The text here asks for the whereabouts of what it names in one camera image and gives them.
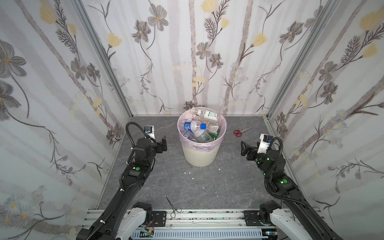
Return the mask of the Pepsi label bottle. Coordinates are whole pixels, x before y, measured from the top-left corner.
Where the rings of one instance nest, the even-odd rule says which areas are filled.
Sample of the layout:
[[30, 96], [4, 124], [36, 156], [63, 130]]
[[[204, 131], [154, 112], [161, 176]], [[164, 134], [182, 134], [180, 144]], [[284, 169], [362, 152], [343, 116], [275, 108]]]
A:
[[195, 133], [198, 130], [206, 130], [207, 125], [205, 123], [202, 123], [200, 121], [195, 121], [195, 120], [187, 120], [183, 124], [184, 130], [186, 131], [191, 131]]

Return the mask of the clear ribbed water bottle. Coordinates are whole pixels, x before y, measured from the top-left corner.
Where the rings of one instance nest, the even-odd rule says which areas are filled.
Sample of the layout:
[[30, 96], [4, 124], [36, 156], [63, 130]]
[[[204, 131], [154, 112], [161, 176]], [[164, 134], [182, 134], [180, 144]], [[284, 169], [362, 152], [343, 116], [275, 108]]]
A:
[[196, 130], [194, 135], [198, 143], [210, 143], [214, 141], [213, 138], [205, 130]]

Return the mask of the red white label bottle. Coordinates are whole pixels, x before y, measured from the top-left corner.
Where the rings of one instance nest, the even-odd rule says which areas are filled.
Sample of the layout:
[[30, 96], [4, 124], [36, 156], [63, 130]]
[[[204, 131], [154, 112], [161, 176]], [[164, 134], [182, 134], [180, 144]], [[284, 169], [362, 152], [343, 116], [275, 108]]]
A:
[[191, 131], [184, 131], [183, 136], [189, 141], [197, 142], [195, 135]]

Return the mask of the green soda bottle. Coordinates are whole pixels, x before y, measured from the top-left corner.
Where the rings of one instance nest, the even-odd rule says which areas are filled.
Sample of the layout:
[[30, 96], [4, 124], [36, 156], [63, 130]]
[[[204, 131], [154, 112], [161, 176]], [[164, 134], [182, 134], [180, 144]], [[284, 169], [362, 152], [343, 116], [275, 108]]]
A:
[[209, 133], [209, 135], [215, 141], [220, 135], [220, 130], [217, 130], [215, 133]]

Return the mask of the clear bottle green cap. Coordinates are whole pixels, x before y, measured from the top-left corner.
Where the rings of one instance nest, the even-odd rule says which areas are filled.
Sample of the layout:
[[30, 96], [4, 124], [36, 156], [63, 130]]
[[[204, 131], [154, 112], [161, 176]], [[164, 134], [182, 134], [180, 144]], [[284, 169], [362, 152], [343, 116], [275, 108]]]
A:
[[200, 118], [213, 120], [213, 121], [217, 121], [220, 115], [220, 113], [214, 110], [210, 110], [207, 108], [198, 108], [198, 107], [191, 108], [191, 113], [193, 115], [199, 116]]

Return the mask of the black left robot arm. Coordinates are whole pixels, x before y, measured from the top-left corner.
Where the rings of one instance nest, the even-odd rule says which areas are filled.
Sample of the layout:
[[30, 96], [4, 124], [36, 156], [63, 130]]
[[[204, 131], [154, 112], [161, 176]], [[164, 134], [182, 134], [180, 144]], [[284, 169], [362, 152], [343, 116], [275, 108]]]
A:
[[168, 150], [167, 140], [164, 136], [157, 142], [135, 122], [126, 124], [126, 134], [132, 152], [119, 177], [118, 190], [91, 227], [80, 230], [77, 240], [130, 240], [138, 227], [154, 220], [150, 204], [136, 203], [131, 210], [128, 208], [153, 171], [156, 154]]

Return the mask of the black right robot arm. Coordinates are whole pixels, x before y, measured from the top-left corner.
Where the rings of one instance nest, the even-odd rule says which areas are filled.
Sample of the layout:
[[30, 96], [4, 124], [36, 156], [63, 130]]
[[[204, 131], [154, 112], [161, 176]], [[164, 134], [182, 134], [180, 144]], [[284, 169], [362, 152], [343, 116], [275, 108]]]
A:
[[279, 137], [262, 134], [257, 146], [241, 141], [241, 155], [255, 162], [264, 176], [264, 187], [284, 203], [295, 216], [292, 220], [275, 201], [260, 205], [259, 221], [274, 225], [291, 240], [340, 240], [339, 236], [314, 210], [299, 186], [286, 174], [284, 143]]

